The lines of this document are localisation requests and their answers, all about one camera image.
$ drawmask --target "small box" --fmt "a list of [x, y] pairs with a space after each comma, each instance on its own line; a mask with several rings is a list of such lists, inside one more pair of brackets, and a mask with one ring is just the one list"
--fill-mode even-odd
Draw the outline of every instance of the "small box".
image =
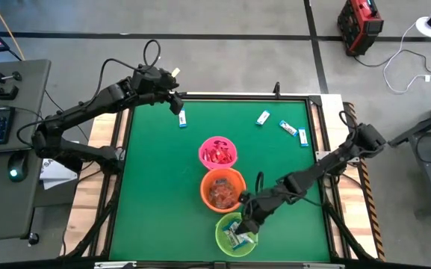
[[290, 135], [292, 135], [293, 137], [296, 137], [296, 136], [297, 136], [298, 131], [297, 131], [294, 127], [290, 126], [290, 125], [289, 125], [287, 122], [285, 122], [284, 120], [282, 120], [282, 121], [280, 122], [280, 126], [281, 126], [285, 131], [289, 132], [289, 133], [290, 133]]
[[308, 138], [306, 137], [305, 128], [298, 128], [298, 132], [300, 133], [300, 143], [302, 146], [308, 146]]
[[270, 116], [270, 112], [263, 111], [260, 117], [258, 117], [256, 124], [262, 126], [265, 123], [265, 121], [268, 119], [268, 116]]
[[187, 120], [185, 119], [185, 108], [183, 108], [179, 113], [179, 127], [187, 127]]

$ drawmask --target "wooden table frame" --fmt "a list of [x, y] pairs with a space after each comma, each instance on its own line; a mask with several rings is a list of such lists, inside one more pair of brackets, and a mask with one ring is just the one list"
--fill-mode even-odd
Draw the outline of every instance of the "wooden table frame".
[[[272, 93], [189, 93], [185, 99], [249, 99], [249, 100], [275, 100]], [[356, 116], [354, 108], [350, 104], [344, 104], [339, 95], [297, 95], [282, 94], [280, 99], [305, 100], [307, 104], [308, 119], [311, 122], [311, 133], [314, 150], [329, 151], [335, 149], [346, 140], [347, 127], [339, 120], [338, 112], [345, 110]], [[134, 110], [127, 110], [118, 114], [104, 114], [94, 120], [93, 130], [89, 144], [91, 146], [121, 146], [126, 148], [130, 136], [132, 116]], [[93, 164], [84, 170], [81, 177], [94, 173], [98, 165]], [[327, 191], [327, 196], [332, 201], [338, 213], [344, 217], [344, 221], [356, 240], [364, 247], [367, 253], [373, 257], [384, 260], [381, 235], [376, 219], [376, 210], [373, 197], [371, 196], [370, 183], [364, 160], [357, 167], [348, 166], [345, 171], [347, 176], [360, 182], [363, 189], [350, 181], [341, 178], [338, 186], [333, 185], [332, 179], [325, 179], [326, 184], [332, 186]], [[121, 178], [116, 176], [103, 176], [101, 173], [81, 182], [76, 191], [71, 215], [65, 235], [66, 247], [72, 250], [74, 246], [84, 237], [87, 230], [93, 224], [96, 216], [101, 214], [103, 205], [107, 204], [114, 189], [120, 188]], [[324, 213], [326, 223], [329, 217]], [[96, 239], [86, 252], [89, 256], [108, 255], [111, 245], [112, 231], [114, 228], [115, 213], [105, 221]], [[331, 221], [326, 225], [328, 235], [330, 256], [346, 257], [356, 259], [350, 251], [344, 239], [340, 236], [338, 227]]]

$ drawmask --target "red equipment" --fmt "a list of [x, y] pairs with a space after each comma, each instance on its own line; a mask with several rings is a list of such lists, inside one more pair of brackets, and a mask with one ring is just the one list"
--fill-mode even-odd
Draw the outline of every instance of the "red equipment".
[[347, 0], [338, 16], [347, 55], [364, 55], [381, 32], [383, 23], [374, 0]]

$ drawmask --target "computer mouse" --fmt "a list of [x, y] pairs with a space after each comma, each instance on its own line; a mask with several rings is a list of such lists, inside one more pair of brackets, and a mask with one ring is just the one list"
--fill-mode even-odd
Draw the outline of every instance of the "computer mouse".
[[28, 175], [28, 153], [28, 150], [20, 150], [9, 157], [7, 174], [12, 182], [21, 182]]

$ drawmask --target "wheel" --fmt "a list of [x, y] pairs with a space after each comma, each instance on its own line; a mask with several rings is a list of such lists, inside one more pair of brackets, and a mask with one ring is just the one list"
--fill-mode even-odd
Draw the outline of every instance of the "wheel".
[[30, 233], [28, 238], [28, 247], [34, 246], [37, 243], [39, 243], [39, 235], [35, 232]]

